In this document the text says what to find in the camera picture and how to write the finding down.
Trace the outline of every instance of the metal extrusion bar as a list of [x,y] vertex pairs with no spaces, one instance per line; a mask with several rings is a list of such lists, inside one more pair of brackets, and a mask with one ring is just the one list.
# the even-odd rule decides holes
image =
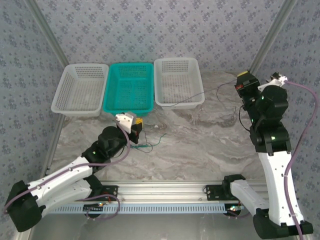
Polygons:
[[[193,204],[208,203],[206,185],[221,185],[221,181],[102,181],[103,185],[117,185],[118,198],[127,204]],[[265,181],[248,184],[263,199],[268,199]],[[237,201],[209,201],[210,203],[237,203]]]
[[[83,204],[67,204],[58,207],[51,214],[85,214]],[[89,214],[113,214],[118,208],[117,203],[104,205]],[[224,214],[227,213],[224,203],[125,203],[120,206],[119,214]]]
[[46,176],[47,171],[50,169],[52,160],[54,159],[54,155],[57,149],[57,145],[58,145],[58,141],[59,141],[59,137],[60,137],[60,133],[61,133],[64,121],[65,121],[65,116],[62,114],[59,114],[55,128],[54,128],[54,132],[52,134],[49,149],[44,159],[44,164],[41,171],[41,177]]
[[260,49],[256,53],[251,66],[249,68],[250,72],[255,75],[261,66],[262,62],[264,61],[268,51],[270,50],[272,44],[276,40],[279,32],[281,31],[282,27],[287,21],[287,18],[289,17],[292,9],[296,5],[298,0],[285,0],[276,15],[275,19],[273,20],[273,23],[271,27],[269,28],[268,33],[266,34]]
[[38,4],[36,3],[35,0],[24,0],[24,2],[28,7],[28,9],[30,10],[32,16],[34,17],[35,22],[38,24],[39,28],[41,29],[47,42],[50,44],[59,62],[65,68],[67,65],[69,65],[68,59],[64,51],[62,50],[61,46],[59,45],[50,26],[48,25],[46,18],[41,12],[41,9],[39,8]]

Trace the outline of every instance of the blue floral wallpaper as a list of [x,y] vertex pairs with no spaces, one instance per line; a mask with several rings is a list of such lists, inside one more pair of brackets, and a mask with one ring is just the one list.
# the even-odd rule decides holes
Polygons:
[[[256,74],[269,79],[280,72],[289,81],[308,86],[320,94],[320,1],[299,0],[286,24],[269,50]],[[309,92],[286,86],[289,108],[283,123],[295,147],[315,106]],[[302,146],[292,174],[299,205],[308,221],[312,222],[315,239],[320,239],[320,114],[318,112]]]
[[[39,178],[57,115],[63,68],[23,0],[0,1],[0,206],[12,183]],[[0,214],[0,239],[15,228]]]
[[250,66],[283,0],[36,0],[70,63]]

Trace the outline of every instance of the wire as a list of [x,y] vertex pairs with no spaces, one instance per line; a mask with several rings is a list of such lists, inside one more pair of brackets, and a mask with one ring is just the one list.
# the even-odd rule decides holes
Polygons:
[[118,207],[115,211],[114,214],[110,215],[110,216],[107,216],[107,217],[100,217],[100,218],[92,218],[92,217],[89,217],[89,212],[91,209],[93,209],[94,207],[89,207],[89,209],[86,211],[86,217],[88,219],[92,219],[92,220],[99,220],[99,221],[104,221],[104,220],[109,220],[109,219],[113,219],[115,216],[118,215],[119,211],[120,211],[120,201],[119,199],[115,196],[115,195],[111,195],[111,194],[102,194],[102,195],[98,195],[98,196],[92,196],[92,197],[87,197],[87,198],[84,198],[84,199],[79,199],[78,201],[89,201],[89,200],[94,200],[94,199],[98,199],[98,198],[113,198],[115,199],[117,202],[118,202]]
[[129,155],[129,152],[130,152],[130,147],[131,147],[131,144],[130,144],[130,139],[129,139],[129,136],[127,134],[127,132],[122,128],[122,126],[120,126],[120,124],[116,123],[117,126],[119,127],[119,129],[123,132],[124,134],[124,137],[126,139],[126,146],[127,146],[127,151],[125,153],[125,155],[123,157],[121,157],[119,160],[116,160],[116,161],[113,161],[113,162],[109,162],[109,163],[81,163],[81,164],[78,164],[78,165],[75,165],[75,166],[72,166],[68,169],[65,169],[59,173],[57,173],[56,175],[48,178],[47,180],[43,181],[42,183],[38,184],[37,186],[35,187],[32,187],[26,191],[23,191],[22,193],[18,194],[17,196],[13,197],[5,206],[4,206],[4,209],[3,209],[3,213],[4,214],[8,214],[7,213],[7,209],[8,207],[17,199],[23,197],[24,195],[36,190],[37,188],[41,188],[42,186],[44,186],[45,184],[51,182],[52,180],[62,176],[63,174],[65,173],[68,173],[74,169],[77,169],[77,168],[80,168],[80,167],[84,167],[84,166],[89,166],[89,167],[106,167],[106,166],[112,166],[112,165],[115,165],[115,164],[118,164],[120,163],[121,161],[123,161],[128,155]]
[[120,157],[121,154],[124,152],[125,147],[126,147],[126,146],[124,145],[123,148],[122,148],[122,150],[121,150],[121,152],[120,152],[120,154],[119,154],[118,156],[113,156],[113,157],[111,157],[111,158],[112,158],[112,159],[116,159],[116,158]]
[[243,215],[243,216],[239,216],[239,215],[237,215],[237,214],[235,214],[233,211],[227,211],[229,214],[231,214],[231,215],[234,215],[234,217],[235,218],[237,218],[237,219],[242,219],[242,218],[245,218],[245,217],[247,217],[249,214],[250,214],[250,212],[247,212],[245,215]]
[[152,146],[151,144],[150,144],[150,146],[148,146],[148,147],[151,147],[151,150],[150,151],[143,151],[142,149],[140,149],[140,148],[135,148],[136,150],[139,150],[139,151],[141,151],[141,152],[143,152],[143,153],[145,153],[145,154],[149,154],[149,153],[151,153],[153,150],[154,150],[154,146]]
[[215,96],[216,96],[216,99],[224,106],[224,108],[226,109],[226,106],[225,104],[220,100],[219,96],[218,96],[218,91],[219,89],[224,86],[224,85],[227,85],[227,84],[233,84],[234,83],[234,80],[232,82],[227,82],[227,83],[223,83],[221,85],[219,85],[216,89],[216,92],[215,92]]
[[155,144],[155,145],[152,145],[152,144],[148,143],[148,141],[146,141],[147,144],[137,145],[137,146],[131,146],[131,147],[132,147],[133,149],[155,147],[155,146],[157,146],[157,145],[160,144],[161,139],[162,139],[166,134],[167,134],[167,133],[164,133],[164,134],[159,138],[158,143]]
[[313,97],[314,97],[314,100],[315,100],[315,106],[314,106],[314,110],[313,110],[313,113],[312,113],[312,116],[307,124],[307,126],[304,128],[304,130],[302,131],[301,133],[301,136],[296,144],[296,147],[295,147],[295,150],[293,152],[293,155],[291,156],[291,159],[288,163],[288,165],[286,166],[286,169],[284,171],[284,193],[285,193],[285,199],[286,199],[286,202],[288,204],[288,208],[289,208],[289,211],[290,211],[290,214],[292,216],[292,219],[294,221],[294,224],[296,226],[296,229],[299,233],[299,238],[300,240],[303,240],[304,237],[303,237],[303,233],[301,231],[301,228],[300,228],[300,225],[298,223],[298,220],[296,218],[296,215],[295,215],[295,212],[294,212],[294,209],[292,207],[292,203],[291,203],[291,200],[290,200],[290,196],[289,196],[289,189],[288,189],[288,173],[292,167],[292,165],[294,164],[296,158],[297,158],[297,155],[298,155],[298,152],[299,152],[299,148],[301,146],[301,142],[302,142],[302,139],[304,138],[305,134],[307,133],[308,129],[310,128],[313,120],[315,119],[316,115],[317,115],[317,111],[318,111],[318,107],[319,107],[319,99],[318,99],[318,96],[317,94],[310,88],[304,86],[304,85],[301,85],[301,84],[298,84],[298,83],[294,83],[294,82],[291,82],[291,81],[285,81],[287,84],[290,84],[290,85],[294,85],[294,86],[297,86],[297,87],[300,87],[300,88],[303,88],[307,91],[309,91]]
[[213,91],[213,90],[215,90],[215,89],[219,90],[219,88],[221,88],[222,86],[227,85],[227,84],[232,84],[232,83],[234,83],[234,82],[235,82],[235,80],[233,79],[232,81],[223,83],[223,84],[221,84],[221,85],[219,85],[219,86],[217,86],[217,87],[215,87],[215,88],[212,88],[212,89],[209,89],[209,90],[206,90],[206,91],[197,93],[196,95],[193,95],[193,96],[191,96],[191,97],[188,97],[188,98],[186,98],[186,99],[184,99],[184,100],[182,100],[182,101],[179,101],[179,102],[177,102],[177,103],[175,103],[175,104],[173,104],[173,105],[162,106],[162,107],[163,107],[163,108],[174,107],[174,106],[176,106],[176,105],[178,105],[178,104],[180,104],[180,103],[183,103],[183,102],[185,102],[185,101],[187,101],[187,100],[189,100],[189,99],[192,99],[192,98],[194,98],[194,97],[196,97],[196,96],[198,96],[198,95],[200,95],[200,94],[205,94],[205,93],[211,92],[211,91]]
[[261,122],[262,122],[263,120],[265,120],[265,119],[266,119],[266,116],[265,116],[265,115],[262,115],[262,116],[259,118],[259,120],[256,122],[256,124],[255,124],[255,126],[254,126],[254,132],[257,132],[257,129],[258,129],[259,125],[260,125]]
[[147,132],[145,130],[143,130],[143,132],[144,132],[145,143],[148,144]]
[[240,111],[241,111],[241,109],[243,109],[243,108],[244,108],[244,105],[242,105],[242,106],[239,108],[239,122],[240,122],[241,126],[242,126],[245,130],[247,130],[248,132],[250,132],[250,130],[249,130],[248,128],[246,128],[246,127],[244,126],[244,124],[242,123],[242,121],[241,121]]

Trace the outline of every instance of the marble surface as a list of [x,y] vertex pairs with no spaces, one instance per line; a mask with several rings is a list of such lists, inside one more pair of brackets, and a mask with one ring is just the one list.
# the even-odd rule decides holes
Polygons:
[[[236,80],[225,72],[202,72],[201,77],[205,91]],[[242,174],[247,179],[264,179],[258,154],[238,120],[242,102],[234,85],[222,86],[218,94],[223,103],[218,101],[216,90],[212,90],[205,93],[205,102],[194,109],[163,110],[155,104],[143,122],[151,144],[166,133],[160,144],[150,153],[131,149],[124,161],[105,167],[96,176],[100,180],[193,181],[222,180],[225,175]],[[246,112],[241,112],[241,119],[249,126]],[[72,162],[96,141],[105,127],[115,126],[113,120],[107,113],[90,118],[66,117],[51,170]],[[145,143],[143,132],[139,143]]]

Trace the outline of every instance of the basket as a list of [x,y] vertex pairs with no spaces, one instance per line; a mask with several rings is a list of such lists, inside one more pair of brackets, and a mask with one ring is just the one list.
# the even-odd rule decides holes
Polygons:
[[70,64],[65,67],[55,92],[51,110],[69,117],[100,115],[108,65]]
[[155,102],[164,110],[193,109],[205,101],[205,95],[199,94],[203,91],[195,58],[172,57],[154,61]]
[[132,112],[146,116],[154,108],[154,66],[116,63],[110,66],[103,110],[113,115]]

